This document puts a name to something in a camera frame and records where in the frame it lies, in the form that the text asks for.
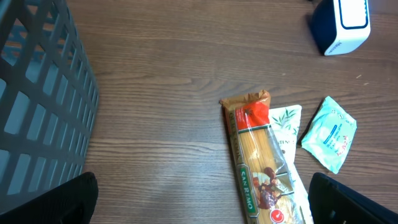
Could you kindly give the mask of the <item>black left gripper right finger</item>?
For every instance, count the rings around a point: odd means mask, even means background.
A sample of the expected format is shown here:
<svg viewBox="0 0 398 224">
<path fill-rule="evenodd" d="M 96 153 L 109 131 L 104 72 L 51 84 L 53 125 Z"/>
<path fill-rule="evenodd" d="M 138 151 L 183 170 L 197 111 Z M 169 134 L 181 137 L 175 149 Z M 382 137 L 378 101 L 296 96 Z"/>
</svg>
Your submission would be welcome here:
<svg viewBox="0 0 398 224">
<path fill-rule="evenodd" d="M 320 172 L 308 192 L 313 221 L 319 224 L 397 224 L 397 214 Z"/>
</svg>

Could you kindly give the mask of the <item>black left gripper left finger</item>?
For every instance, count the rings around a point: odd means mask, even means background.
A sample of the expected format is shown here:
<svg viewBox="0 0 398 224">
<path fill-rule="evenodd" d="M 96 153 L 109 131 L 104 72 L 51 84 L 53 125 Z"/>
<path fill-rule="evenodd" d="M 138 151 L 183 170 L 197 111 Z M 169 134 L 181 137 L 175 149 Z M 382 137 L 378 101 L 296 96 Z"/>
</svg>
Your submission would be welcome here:
<svg viewBox="0 0 398 224">
<path fill-rule="evenodd" d="M 1 215 L 1 223 L 86 224 L 98 199 L 94 173 L 85 172 L 43 195 Z"/>
</svg>

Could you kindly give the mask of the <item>red snack package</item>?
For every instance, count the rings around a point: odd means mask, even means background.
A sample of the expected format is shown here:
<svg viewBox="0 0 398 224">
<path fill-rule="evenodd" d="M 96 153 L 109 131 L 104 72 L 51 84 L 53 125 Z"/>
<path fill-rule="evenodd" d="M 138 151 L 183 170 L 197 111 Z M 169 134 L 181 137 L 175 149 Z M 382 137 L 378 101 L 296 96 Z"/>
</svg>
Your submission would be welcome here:
<svg viewBox="0 0 398 224">
<path fill-rule="evenodd" d="M 268 91 L 220 101 L 248 223 L 304 223 L 294 183 L 269 120 Z"/>
</svg>

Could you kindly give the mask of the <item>teal wipes packet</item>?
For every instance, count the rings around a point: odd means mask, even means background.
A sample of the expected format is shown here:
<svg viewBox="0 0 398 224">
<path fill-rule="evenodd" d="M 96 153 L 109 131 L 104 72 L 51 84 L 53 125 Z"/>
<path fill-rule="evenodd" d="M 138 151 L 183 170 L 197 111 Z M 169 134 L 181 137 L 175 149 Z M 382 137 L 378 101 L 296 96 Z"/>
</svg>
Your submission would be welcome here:
<svg viewBox="0 0 398 224">
<path fill-rule="evenodd" d="M 328 96 L 313 118 L 301 145 L 324 167 L 337 174 L 348 155 L 356 130 L 357 121 Z"/>
</svg>

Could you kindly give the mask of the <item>white Pantene tube gold cap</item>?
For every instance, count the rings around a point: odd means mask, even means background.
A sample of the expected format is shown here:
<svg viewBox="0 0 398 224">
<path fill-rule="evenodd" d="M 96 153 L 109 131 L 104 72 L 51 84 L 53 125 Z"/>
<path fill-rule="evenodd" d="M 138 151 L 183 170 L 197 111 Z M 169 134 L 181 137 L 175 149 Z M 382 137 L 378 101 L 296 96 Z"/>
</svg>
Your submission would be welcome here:
<svg viewBox="0 0 398 224">
<path fill-rule="evenodd" d="M 301 112 L 302 107 L 300 105 L 274 108 L 269 110 L 269 119 L 279 147 L 284 154 L 287 167 L 289 168 L 290 177 L 294 184 L 294 197 L 300 215 L 304 223 L 314 224 L 308 202 L 308 193 L 294 166 Z"/>
</svg>

